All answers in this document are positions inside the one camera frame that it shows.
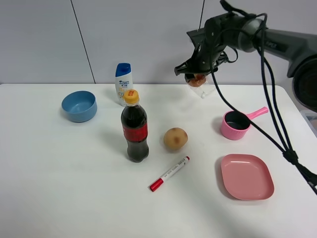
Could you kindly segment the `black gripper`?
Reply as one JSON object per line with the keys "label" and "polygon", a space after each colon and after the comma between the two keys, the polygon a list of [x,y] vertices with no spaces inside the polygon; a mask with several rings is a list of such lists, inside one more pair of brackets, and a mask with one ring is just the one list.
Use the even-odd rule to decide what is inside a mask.
{"label": "black gripper", "polygon": [[176,76],[180,74],[209,74],[212,63],[216,60],[224,46],[220,42],[223,17],[212,17],[205,22],[205,38],[195,47],[192,56],[174,68]]}

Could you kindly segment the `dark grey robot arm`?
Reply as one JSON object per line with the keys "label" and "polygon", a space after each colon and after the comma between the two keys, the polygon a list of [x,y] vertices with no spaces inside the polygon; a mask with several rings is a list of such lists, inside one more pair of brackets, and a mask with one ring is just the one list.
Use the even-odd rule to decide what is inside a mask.
{"label": "dark grey robot arm", "polygon": [[226,13],[212,17],[200,30],[187,34],[194,44],[192,56],[175,67],[176,75],[208,75],[220,64],[226,47],[253,52],[264,44],[264,51],[289,62],[287,77],[292,78],[293,93],[306,108],[317,110],[317,37],[313,34],[261,29],[262,20]]}

